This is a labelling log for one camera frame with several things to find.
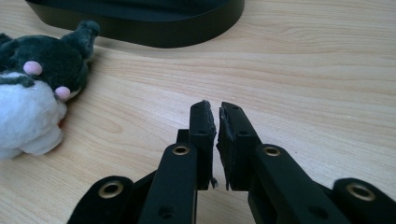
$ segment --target wood grain surface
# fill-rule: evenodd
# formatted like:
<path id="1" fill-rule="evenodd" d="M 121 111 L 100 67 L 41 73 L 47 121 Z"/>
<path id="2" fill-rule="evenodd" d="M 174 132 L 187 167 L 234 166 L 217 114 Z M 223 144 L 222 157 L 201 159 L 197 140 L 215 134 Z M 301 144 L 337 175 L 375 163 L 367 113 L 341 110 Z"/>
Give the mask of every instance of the wood grain surface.
<path id="1" fill-rule="evenodd" d="M 0 0 L 0 33 L 69 31 L 24 1 Z M 396 2 L 247 0 L 223 35 L 180 49 L 97 38 L 90 80 L 68 103 L 50 153 L 0 161 L 0 223 L 66 223 L 97 180 L 157 169 L 190 106 L 240 105 L 264 143 L 279 145 L 317 182 L 356 177 L 396 199 Z M 247 194 L 200 191 L 197 223 L 254 223 Z"/>

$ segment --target screw hole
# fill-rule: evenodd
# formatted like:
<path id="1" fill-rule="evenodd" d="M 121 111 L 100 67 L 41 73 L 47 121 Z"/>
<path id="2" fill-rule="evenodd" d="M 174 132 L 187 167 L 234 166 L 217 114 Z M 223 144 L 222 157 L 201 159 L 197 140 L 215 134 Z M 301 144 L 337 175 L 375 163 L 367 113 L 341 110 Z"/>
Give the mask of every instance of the screw hole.
<path id="1" fill-rule="evenodd" d="M 267 154 L 268 156 L 279 156 L 280 151 L 277 148 L 274 147 L 266 147 L 264 149 L 264 153 Z"/>
<path id="2" fill-rule="evenodd" d="M 186 155 L 190 152 L 190 149 L 187 147 L 175 147 L 173 149 L 173 153 L 178 155 L 178 156 L 182 156 L 182 155 Z"/>
<path id="3" fill-rule="evenodd" d="M 123 185 L 118 180 L 112 180 L 106 182 L 100 189 L 99 189 L 99 196 L 104 199 L 114 198 L 119 195 L 123 190 Z"/>
<path id="4" fill-rule="evenodd" d="M 350 183 L 346 186 L 346 189 L 350 194 L 360 200 L 371 202 L 375 199 L 375 194 L 361 184 Z"/>
<path id="5" fill-rule="evenodd" d="M 319 219 L 327 219 L 329 218 L 329 214 L 326 210 L 318 206 L 309 207 L 309 212 L 314 215 L 314 217 Z"/>
<path id="6" fill-rule="evenodd" d="M 172 205 L 164 205 L 158 210 L 158 216 L 162 219 L 169 219 L 175 215 L 175 208 Z"/>

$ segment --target plush toy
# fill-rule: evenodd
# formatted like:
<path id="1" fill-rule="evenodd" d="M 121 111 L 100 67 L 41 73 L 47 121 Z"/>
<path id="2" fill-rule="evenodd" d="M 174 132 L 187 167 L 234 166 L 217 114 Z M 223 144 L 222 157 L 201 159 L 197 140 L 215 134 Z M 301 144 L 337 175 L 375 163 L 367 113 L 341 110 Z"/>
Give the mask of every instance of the plush toy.
<path id="1" fill-rule="evenodd" d="M 0 159 L 41 155 L 61 143 L 65 102 L 86 84 L 99 25 L 83 21 L 61 39 L 0 34 Z"/>

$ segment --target metal grommet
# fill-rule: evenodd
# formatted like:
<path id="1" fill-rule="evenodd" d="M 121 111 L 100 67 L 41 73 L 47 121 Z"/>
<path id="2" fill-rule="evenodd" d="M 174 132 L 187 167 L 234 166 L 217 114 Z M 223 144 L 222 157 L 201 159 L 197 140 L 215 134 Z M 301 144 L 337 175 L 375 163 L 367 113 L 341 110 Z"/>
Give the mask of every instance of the metal grommet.
<path id="1" fill-rule="evenodd" d="M 346 186 L 346 189 L 350 194 L 358 199 L 364 200 L 366 202 L 375 200 L 375 194 L 361 184 L 350 183 Z"/>
<path id="2" fill-rule="evenodd" d="M 188 154 L 190 152 L 190 149 L 188 147 L 175 147 L 172 151 L 178 156 L 183 156 Z"/>
<path id="3" fill-rule="evenodd" d="M 119 195 L 123 190 L 123 185 L 118 180 L 111 180 L 106 182 L 99 189 L 99 196 L 104 199 L 114 198 Z"/>
<path id="4" fill-rule="evenodd" d="M 268 156 L 279 156 L 280 155 L 280 151 L 279 149 L 275 148 L 275 147 L 265 147 L 263 149 L 264 153 L 267 154 Z"/>

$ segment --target plush ear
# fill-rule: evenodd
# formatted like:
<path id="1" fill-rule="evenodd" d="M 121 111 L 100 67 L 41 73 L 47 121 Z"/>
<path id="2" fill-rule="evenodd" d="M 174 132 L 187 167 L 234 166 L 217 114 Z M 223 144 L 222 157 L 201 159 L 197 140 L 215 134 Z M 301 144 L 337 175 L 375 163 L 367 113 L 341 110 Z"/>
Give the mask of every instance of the plush ear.
<path id="1" fill-rule="evenodd" d="M 82 21 L 75 32 L 65 35 L 61 40 L 77 49 L 83 59 L 88 59 L 93 52 L 93 41 L 100 31 L 94 21 Z"/>
<path id="2" fill-rule="evenodd" d="M 8 35 L 0 34 L 0 73 L 15 66 L 15 60 L 12 59 L 12 56 L 18 47 L 18 43 L 12 40 Z"/>
<path id="3" fill-rule="evenodd" d="M 0 34 L 0 46 L 3 45 L 4 43 L 11 41 L 11 40 L 12 40 L 12 38 L 9 37 L 8 35 Z"/>

